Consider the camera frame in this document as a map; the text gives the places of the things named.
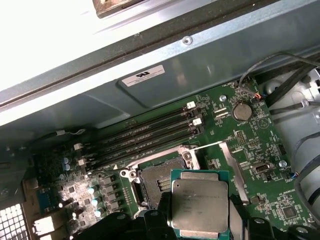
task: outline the green circuit board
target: green circuit board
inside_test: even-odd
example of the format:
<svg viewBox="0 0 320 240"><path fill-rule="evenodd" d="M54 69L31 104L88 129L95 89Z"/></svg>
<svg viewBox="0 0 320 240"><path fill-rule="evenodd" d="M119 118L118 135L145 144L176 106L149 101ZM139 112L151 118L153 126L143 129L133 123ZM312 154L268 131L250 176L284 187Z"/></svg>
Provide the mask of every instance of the green circuit board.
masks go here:
<svg viewBox="0 0 320 240"><path fill-rule="evenodd" d="M245 86L258 92L258 86L254 80L246 83ZM221 101L222 95L226 97L224 101ZM134 128L135 125L161 117L186 106L190 102L196 104L198 113L201 114L202 133L177 140L172 138L172 141L153 149L153 151L163 151L181 144L200 147L224 141L240 166L245 182L245 192L251 202L246 206L246 209L251 217L267 219L281 230L286 230L289 225L308 225L308 220L311 219L311 216L295 193L294 179L288 177L291 173L290 161L285 153L281 137L274 126L269 110L263 100L253 99L252 96L241 91L237 87L237 82L229 82L214 87L127 121L106 127L100 131L99 135L112 135L128 129L128 126ZM238 115L241 115L241 111L235 116L235 106L242 104L250 106L252 113L249 120L236 119ZM42 161L43 168L48 169L50 168L48 165L52 165L55 161L58 162L58 167L52 168L54 169L54 173L52 173L54 176L51 176L53 181L51 185L55 185L55 181L59 182L59 186L66 184L68 188L79 184L78 178L81 177L81 173L66 172L60 167L61 159L65 155L68 155L74 163L76 162L77 156L71 153L72 151L71 145L65 147L65 150L59 154L46 153L51 156L49 158L44 157L44 155L40 156L42 160L50 159L50 163L47 163L47 165L46 161ZM199 149L196 154L202 170L229 171L229 195L238 194L234 184L234 169L228 165L225 155L218 144ZM142 168L156 166L159 163L175 158L177 158L177 155L162 156L148 162ZM118 162L107 164L104 167L106 169L114 169L116 166L116 168L121 169L132 161L132 157L124 157ZM280 167L280 161L285 163L286 166L282 165ZM268 163L268 166L272 167L264 169L265 166L259 165L261 163ZM113 173L113 175L115 185L121 192L119 194L121 210L134 216L138 211L138 205L132 192L131 183L128 179L121 177L119 173ZM82 182L82 188L89 186L90 181L99 182L99 177L86 179L85 182Z"/></svg>

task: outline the sticker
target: sticker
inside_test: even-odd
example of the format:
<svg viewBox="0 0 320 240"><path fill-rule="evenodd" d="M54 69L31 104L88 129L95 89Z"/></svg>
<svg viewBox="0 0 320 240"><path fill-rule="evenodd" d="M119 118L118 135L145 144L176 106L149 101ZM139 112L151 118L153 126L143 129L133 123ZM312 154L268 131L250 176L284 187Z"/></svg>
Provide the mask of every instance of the sticker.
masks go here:
<svg viewBox="0 0 320 240"><path fill-rule="evenodd" d="M123 79L122 82L127 87L131 87L135 84L141 83L145 80L151 79L153 77L156 77L156 76L164 74L164 73L165 73L164 66L159 65L159 66L155 66L153 68L150 68L146 71L139 72L136 75L127 77L127 78Z"/></svg>

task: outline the black cable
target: black cable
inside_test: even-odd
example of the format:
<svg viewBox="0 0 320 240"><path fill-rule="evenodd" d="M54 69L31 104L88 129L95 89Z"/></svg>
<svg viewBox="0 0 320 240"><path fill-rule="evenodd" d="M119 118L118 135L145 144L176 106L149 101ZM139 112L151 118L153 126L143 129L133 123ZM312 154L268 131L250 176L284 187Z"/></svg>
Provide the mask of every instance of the black cable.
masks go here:
<svg viewBox="0 0 320 240"><path fill-rule="evenodd" d="M312 159L300 172L299 176L294 181L294 189L298 197L300 198L303 205L307 208L309 213L312 215L313 219L317 222L317 224L320 224L320 216L316 211L313 210L312 206L308 202L306 195L304 194L302 188L301 188L301 181L308 176L313 170L320 167L320 155L316 156L314 159Z"/></svg>
<svg viewBox="0 0 320 240"><path fill-rule="evenodd" d="M270 114L271 115L282 114L282 113L298 110L298 109L301 109L301 108L303 108L302 103L296 103L296 104L293 104L293 105L290 105L290 106L285 106L285 107L281 107L281 108L272 109L272 110L270 110Z"/></svg>
<svg viewBox="0 0 320 240"><path fill-rule="evenodd" d="M314 65L316 67L320 67L320 62L316 62L316 61L313 61L313 60L310 60L310 59L307 59L307 58L304 58L304 57L300 57L300 56L296 56L294 54L291 54L291 53L288 53L288 52L277 52L277 53L274 53L270 56L267 56L265 57L264 59L260 60L259 62L257 62L256 64L254 64L253 66L251 66L240 78L239 80L239 88L249 94L252 94L253 96L256 94L254 91L251 91L247 88L245 88L243 86L243 81L244 79L256 68L258 67L259 65L261 65L262 63L264 63L265 61L271 59L271 58L274 58L274 57L277 57L277 56L287 56L287 57L290 57L290 58L293 58L293 59L296 59L298 61L301 61L301 62L304 62L304 63L307 63L307 64L310 64L310 65Z"/></svg>
<svg viewBox="0 0 320 240"><path fill-rule="evenodd" d="M297 151L299 150L299 148L301 147L302 144L304 144L305 141L309 140L309 139L315 139L320 137L320 131L315 132L313 134L310 134L308 136L305 136L303 138L301 138L294 146L293 151L292 151L292 162L291 162L291 168L292 171L295 172L295 163L296 163L296 155L297 155Z"/></svg>
<svg viewBox="0 0 320 240"><path fill-rule="evenodd" d="M301 81L312 69L313 65L306 65L299 68L286 81L278 86L270 95L265 98L265 104L270 108L273 104L279 101L286 95L299 81Z"/></svg>
<svg viewBox="0 0 320 240"><path fill-rule="evenodd" d="M315 190L309 197L309 200L308 200L309 204L312 206L319 197L320 197L320 187L317 190Z"/></svg>
<svg viewBox="0 0 320 240"><path fill-rule="evenodd" d="M30 144L29 144L29 148L32 148L34 145L36 145L37 143L40 143L42 141L45 141L45 140L49 140L51 138L54 138L54 137L57 137L57 136L62 136L62 135L66 135L66 134L71 134L71 135L81 135L83 134L84 132L86 131L86 129L79 129L75 132L72 132L72 131L66 131L66 130L57 130L57 131L54 131L54 132L50 132L46 135L43 135L35 140L33 140Z"/></svg>
<svg viewBox="0 0 320 240"><path fill-rule="evenodd" d="M309 106L311 107L320 107L320 102L316 102L316 101L309 101ZM294 111L294 110L299 110L304 108L303 104L300 103L296 103L290 106L285 106L285 107L281 107L281 108L276 108L276 109L272 109L270 110L270 114L271 115L276 115L276 114L282 114L282 113L287 113L290 111Z"/></svg>

